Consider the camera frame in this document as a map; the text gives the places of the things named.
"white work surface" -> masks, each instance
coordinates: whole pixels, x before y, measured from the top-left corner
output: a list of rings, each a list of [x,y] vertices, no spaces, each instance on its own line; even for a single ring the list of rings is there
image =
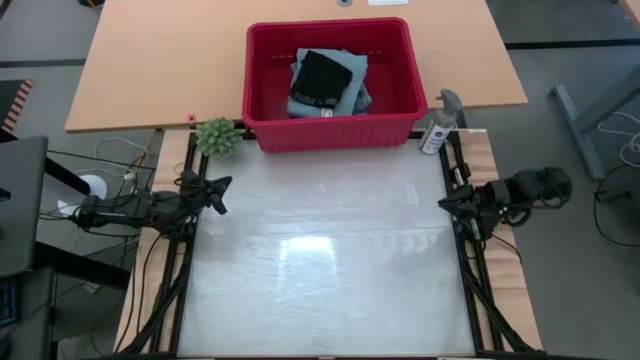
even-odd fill
[[[473,354],[438,155],[398,148],[264,154],[233,176],[229,212],[199,221],[178,354]]]

